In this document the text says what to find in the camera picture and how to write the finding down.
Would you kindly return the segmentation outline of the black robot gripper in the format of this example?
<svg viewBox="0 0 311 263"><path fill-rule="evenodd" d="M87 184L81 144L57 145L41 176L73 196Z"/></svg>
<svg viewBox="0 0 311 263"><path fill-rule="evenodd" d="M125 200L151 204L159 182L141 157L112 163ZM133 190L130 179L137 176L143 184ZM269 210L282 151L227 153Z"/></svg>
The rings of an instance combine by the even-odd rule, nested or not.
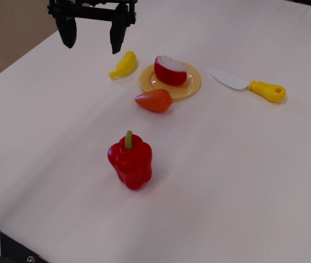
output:
<svg viewBox="0 0 311 263"><path fill-rule="evenodd" d="M137 1L49 1L48 13L55 18L63 44L72 48L76 42L75 18L110 21L112 54L120 52L126 28L136 22Z"/></svg>

